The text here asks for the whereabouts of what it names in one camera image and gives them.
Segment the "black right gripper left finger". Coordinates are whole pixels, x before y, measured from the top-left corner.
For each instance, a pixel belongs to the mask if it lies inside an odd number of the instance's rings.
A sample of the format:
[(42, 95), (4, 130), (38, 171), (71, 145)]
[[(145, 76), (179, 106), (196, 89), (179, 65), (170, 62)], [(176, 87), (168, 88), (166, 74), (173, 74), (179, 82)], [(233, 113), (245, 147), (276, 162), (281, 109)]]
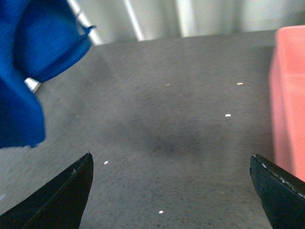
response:
[(93, 158), (86, 153), (0, 217), (2, 229), (77, 229), (93, 181)]

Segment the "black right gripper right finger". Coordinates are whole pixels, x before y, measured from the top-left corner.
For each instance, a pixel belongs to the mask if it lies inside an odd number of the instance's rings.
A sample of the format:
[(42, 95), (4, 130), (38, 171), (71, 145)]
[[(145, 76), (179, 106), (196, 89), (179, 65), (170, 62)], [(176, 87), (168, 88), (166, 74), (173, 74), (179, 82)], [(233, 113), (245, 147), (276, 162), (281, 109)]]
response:
[(305, 227), (304, 181), (261, 155), (251, 157), (250, 176), (272, 228)]

